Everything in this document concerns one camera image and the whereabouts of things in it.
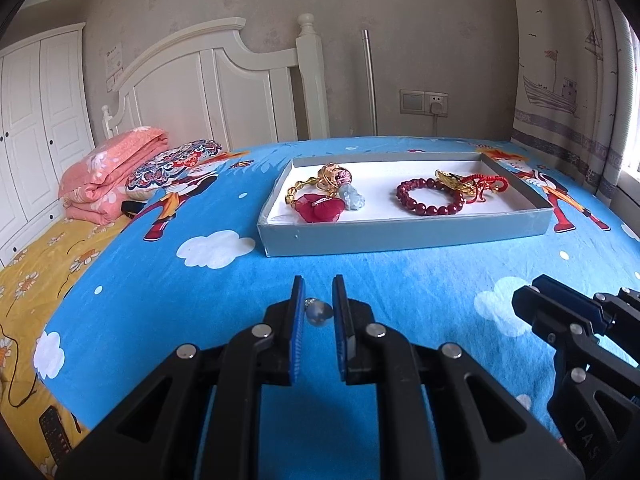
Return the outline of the white pearl earring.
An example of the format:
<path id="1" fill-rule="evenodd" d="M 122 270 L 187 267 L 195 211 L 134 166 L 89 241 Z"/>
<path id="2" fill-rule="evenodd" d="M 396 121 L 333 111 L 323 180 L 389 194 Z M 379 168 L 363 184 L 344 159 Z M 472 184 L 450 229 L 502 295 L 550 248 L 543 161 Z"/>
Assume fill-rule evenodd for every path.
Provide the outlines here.
<path id="1" fill-rule="evenodd" d="M 321 327 L 333 318 L 333 309 L 318 298 L 306 298 L 304 301 L 306 319 L 310 325 Z"/>

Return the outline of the red flower brooch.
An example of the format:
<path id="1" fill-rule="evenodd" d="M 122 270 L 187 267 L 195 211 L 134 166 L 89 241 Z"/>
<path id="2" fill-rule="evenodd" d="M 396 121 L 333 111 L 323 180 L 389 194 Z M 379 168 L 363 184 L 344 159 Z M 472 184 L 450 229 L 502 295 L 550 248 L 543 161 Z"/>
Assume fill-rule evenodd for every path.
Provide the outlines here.
<path id="1" fill-rule="evenodd" d="M 306 193 L 294 202 L 294 209 L 307 223 L 337 222 L 345 203 L 337 197 Z"/>

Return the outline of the thin metal ring bangles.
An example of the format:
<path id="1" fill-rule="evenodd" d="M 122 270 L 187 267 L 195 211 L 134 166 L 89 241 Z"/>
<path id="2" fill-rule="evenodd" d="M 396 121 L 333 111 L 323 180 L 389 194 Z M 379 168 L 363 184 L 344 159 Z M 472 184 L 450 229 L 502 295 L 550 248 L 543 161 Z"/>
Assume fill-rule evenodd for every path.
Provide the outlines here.
<path id="1" fill-rule="evenodd" d="M 318 171 L 317 188 L 330 195 L 337 194 L 342 185 L 349 184 L 350 182 L 352 182 L 350 172 L 334 164 L 334 162 L 322 166 Z"/>

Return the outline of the black remote control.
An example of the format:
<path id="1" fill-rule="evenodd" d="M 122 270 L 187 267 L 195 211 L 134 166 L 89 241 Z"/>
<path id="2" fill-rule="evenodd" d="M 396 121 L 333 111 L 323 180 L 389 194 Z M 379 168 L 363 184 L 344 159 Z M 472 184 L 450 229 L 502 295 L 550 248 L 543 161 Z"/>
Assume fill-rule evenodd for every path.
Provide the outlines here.
<path id="1" fill-rule="evenodd" d="M 54 462 L 59 465 L 73 451 L 58 409 L 49 405 L 39 417 L 39 426 Z"/>

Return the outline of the blue cartoon table cloth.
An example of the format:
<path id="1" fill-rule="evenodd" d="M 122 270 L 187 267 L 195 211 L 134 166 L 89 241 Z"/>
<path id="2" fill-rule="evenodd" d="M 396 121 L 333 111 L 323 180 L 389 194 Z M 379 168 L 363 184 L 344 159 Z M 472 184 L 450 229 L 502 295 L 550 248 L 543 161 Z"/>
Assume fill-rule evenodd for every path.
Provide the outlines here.
<path id="1" fill-rule="evenodd" d="M 388 252 L 266 255 L 258 216 L 291 159 L 400 152 L 488 156 L 548 200 L 547 231 Z M 300 196 L 317 193 L 340 198 L 344 211 L 363 207 L 353 176 L 330 195 L 317 188 L 318 171 L 286 190 L 288 206 L 295 210 Z M 508 186 L 500 176 L 437 170 L 400 182 L 396 197 L 410 214 L 453 216 Z M 512 307 L 513 293 L 542 274 L 591 299 L 622 287 L 639 292 L 639 239 L 597 196 L 531 152 L 511 143 L 409 138 L 271 144 L 220 155 L 157 192 L 66 292 L 37 342 L 34 365 L 90 434 L 182 344 L 226 344 L 290 298 L 296 276 L 305 281 L 305 299 L 333 309 L 332 284 L 341 275 L 348 298 L 368 304 L 378 322 L 413 344 L 462 347 L 570 452 L 547 408 L 555 350 Z M 639 369 L 639 329 L 593 337 Z M 376 391 L 342 381 L 334 309 L 326 325 L 314 327 L 304 307 L 296 381 L 262 387 L 254 479 L 383 479 Z"/>

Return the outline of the yellow floral bed sheet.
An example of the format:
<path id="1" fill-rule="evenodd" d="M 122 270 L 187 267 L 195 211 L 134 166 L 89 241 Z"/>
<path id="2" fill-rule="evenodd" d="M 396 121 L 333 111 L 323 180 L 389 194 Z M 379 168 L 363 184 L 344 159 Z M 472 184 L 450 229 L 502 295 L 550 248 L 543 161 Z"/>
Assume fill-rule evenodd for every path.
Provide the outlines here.
<path id="1" fill-rule="evenodd" d="M 60 220 L 1 267 L 1 416 L 47 479 L 58 465 L 41 432 L 40 415 L 55 406 L 71 444 L 88 429 L 44 385 L 32 365 L 36 345 L 66 292 L 128 222 L 124 217 L 106 226 Z"/>

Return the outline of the black object beside pillow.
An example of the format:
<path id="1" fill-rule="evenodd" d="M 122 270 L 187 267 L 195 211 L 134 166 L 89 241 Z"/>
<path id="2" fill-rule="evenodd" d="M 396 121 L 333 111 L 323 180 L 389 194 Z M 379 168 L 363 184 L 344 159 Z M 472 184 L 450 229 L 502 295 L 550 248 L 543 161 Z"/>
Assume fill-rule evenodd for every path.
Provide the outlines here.
<path id="1" fill-rule="evenodd" d="M 134 220 L 139 217 L 140 214 L 145 211 L 145 208 L 145 202 L 137 202 L 136 200 L 123 200 L 120 204 L 122 214 L 130 220 Z"/>

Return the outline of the grey shallow tray box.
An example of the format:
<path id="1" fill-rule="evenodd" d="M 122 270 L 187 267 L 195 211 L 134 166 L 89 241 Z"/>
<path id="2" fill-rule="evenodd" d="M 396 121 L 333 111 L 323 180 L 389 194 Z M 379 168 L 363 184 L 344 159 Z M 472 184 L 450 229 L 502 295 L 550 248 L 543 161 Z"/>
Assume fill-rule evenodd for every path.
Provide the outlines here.
<path id="1" fill-rule="evenodd" d="M 285 203 L 295 181 L 336 162 L 354 177 L 364 205 L 344 211 L 335 222 L 308 223 Z M 489 193 L 483 203 L 465 206 L 453 216 L 420 217 L 401 207 L 397 185 L 429 178 L 437 170 L 506 178 L 506 192 Z M 262 206 L 257 229 L 269 257 L 322 256 L 388 252 L 464 245 L 544 234 L 552 206 L 506 168 L 480 153 L 363 153 L 291 159 Z"/>

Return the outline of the patterned round pillow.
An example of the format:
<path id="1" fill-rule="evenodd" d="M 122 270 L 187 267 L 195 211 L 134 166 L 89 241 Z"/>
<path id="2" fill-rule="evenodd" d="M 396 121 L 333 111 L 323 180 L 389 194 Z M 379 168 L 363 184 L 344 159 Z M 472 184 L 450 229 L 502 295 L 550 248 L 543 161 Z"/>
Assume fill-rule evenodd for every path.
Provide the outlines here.
<path id="1" fill-rule="evenodd" d="M 130 174 L 125 186 L 126 194 L 130 200 L 149 200 L 158 188 L 166 188 L 186 170 L 221 152 L 221 145 L 209 139 L 190 141 L 163 151 Z"/>

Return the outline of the folded pink blanket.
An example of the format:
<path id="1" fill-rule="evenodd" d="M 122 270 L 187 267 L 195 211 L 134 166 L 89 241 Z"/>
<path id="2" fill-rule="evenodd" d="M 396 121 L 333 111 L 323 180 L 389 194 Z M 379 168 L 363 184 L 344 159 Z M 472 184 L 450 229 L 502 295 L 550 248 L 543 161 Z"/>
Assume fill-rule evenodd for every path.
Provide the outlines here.
<path id="1" fill-rule="evenodd" d="M 58 199 L 64 216 L 98 226 L 116 220 L 134 170 L 167 149 L 168 133 L 148 126 L 108 139 L 63 172 Z"/>

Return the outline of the printed ship curtain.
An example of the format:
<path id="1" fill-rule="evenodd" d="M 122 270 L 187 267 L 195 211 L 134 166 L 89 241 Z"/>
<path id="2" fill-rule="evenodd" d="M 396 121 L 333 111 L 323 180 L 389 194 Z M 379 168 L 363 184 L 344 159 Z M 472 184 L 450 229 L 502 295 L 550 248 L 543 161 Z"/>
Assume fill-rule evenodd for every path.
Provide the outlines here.
<path id="1" fill-rule="evenodd" d="M 515 0 L 515 143 L 611 203 L 637 131 L 639 40 L 614 0 Z"/>

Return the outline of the white bed headboard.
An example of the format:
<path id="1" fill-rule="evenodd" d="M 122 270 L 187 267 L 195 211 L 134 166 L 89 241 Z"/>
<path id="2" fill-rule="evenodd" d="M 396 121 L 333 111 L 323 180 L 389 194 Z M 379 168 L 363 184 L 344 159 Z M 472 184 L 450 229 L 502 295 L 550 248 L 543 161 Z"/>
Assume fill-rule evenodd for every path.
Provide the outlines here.
<path id="1" fill-rule="evenodd" d="M 107 138 L 141 126 L 168 132 L 172 146 L 213 139 L 225 150 L 326 139 L 330 135 L 320 35 L 300 14 L 294 47 L 256 53 L 245 18 L 218 18 L 174 32 L 115 81 L 117 110 L 102 108 Z"/>

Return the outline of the white wardrobe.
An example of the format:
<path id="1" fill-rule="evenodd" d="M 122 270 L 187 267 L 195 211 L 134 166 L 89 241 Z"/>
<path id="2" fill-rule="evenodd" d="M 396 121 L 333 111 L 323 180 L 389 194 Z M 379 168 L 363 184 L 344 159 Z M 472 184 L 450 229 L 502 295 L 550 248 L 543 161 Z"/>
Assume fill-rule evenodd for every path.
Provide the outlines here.
<path id="1" fill-rule="evenodd" d="M 82 23 L 1 50 L 1 265 L 64 216 L 66 169 L 94 148 Z"/>

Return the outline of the silver metal pole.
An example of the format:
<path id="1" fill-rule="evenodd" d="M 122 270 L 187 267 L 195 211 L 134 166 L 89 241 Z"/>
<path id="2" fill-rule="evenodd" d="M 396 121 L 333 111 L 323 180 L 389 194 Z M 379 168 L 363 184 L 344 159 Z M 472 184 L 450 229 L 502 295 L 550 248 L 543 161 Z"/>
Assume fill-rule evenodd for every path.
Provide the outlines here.
<path id="1" fill-rule="evenodd" d="M 367 78 L 367 95 L 369 102 L 369 114 L 371 123 L 372 136 L 378 135 L 378 110 L 376 109 L 376 93 L 375 93 L 375 81 L 374 70 L 371 50 L 370 32 L 367 29 L 363 29 L 362 45 L 363 45 L 363 59 L 364 70 L 366 71 Z"/>

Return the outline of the wall socket plate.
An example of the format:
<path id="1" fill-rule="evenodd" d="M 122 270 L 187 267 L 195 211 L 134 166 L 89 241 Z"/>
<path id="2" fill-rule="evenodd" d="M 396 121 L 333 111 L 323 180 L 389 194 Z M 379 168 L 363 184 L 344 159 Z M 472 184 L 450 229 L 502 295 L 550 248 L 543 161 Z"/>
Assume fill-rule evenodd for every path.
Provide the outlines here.
<path id="1" fill-rule="evenodd" d="M 448 108 L 448 93 L 406 89 L 399 91 L 401 114 L 447 117 Z"/>

